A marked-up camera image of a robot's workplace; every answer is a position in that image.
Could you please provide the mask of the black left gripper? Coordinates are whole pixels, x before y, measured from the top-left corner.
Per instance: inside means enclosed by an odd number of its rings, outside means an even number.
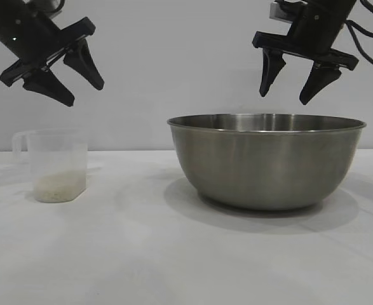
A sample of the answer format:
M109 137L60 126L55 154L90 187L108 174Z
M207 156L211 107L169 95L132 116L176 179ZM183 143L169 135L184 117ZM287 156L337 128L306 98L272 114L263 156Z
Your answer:
M74 95L49 69L49 61L65 55L65 65L76 71L95 89L104 88L104 80L90 54L86 37L95 25L84 17L60 29L51 19L52 11L38 8L32 1L0 1L0 42L18 61L0 75L11 86L23 78L23 88L50 97L67 107L74 105Z

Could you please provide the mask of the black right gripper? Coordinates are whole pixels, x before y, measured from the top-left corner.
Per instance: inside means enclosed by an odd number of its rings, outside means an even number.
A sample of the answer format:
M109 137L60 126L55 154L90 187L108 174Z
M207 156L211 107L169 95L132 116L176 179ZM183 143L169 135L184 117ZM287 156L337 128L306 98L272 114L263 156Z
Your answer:
M340 67L354 70L356 57L334 50L354 1L273 1L269 17L290 24L286 35L256 32L252 44L262 48L259 93L265 97L286 62L283 53L314 61L299 95L302 105L341 77Z

